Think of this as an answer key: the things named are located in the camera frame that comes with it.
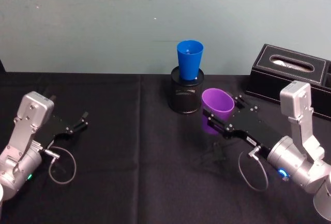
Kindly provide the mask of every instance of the black tissue box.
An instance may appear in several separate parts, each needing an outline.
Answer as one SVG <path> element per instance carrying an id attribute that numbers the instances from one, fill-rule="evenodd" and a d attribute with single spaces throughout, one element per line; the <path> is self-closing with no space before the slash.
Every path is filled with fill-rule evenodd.
<path id="1" fill-rule="evenodd" d="M 280 91 L 292 81 L 310 83 L 316 116 L 331 120 L 330 61 L 265 44 L 255 60 L 246 94 L 280 103 Z"/>

